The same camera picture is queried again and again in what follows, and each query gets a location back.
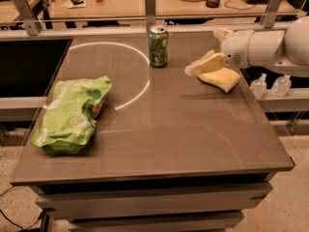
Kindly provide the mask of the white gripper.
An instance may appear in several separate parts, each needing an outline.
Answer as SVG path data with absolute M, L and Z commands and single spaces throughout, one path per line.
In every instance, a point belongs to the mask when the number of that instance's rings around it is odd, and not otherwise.
M 225 28 L 213 30 L 214 37 L 222 43 L 221 52 L 213 50 L 206 53 L 202 58 L 196 60 L 184 68 L 187 76 L 197 76 L 204 73 L 212 73 L 222 69 L 225 63 L 233 69 L 246 69 L 249 67 L 248 50 L 253 30 L 236 31 Z

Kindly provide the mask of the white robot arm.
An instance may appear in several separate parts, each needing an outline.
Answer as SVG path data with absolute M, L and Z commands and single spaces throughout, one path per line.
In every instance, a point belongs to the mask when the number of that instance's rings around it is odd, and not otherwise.
M 207 52 L 185 67 L 187 76 L 213 73 L 223 68 L 263 67 L 297 77 L 309 74 L 309 17 L 294 21 L 286 30 L 213 31 L 220 51 Z

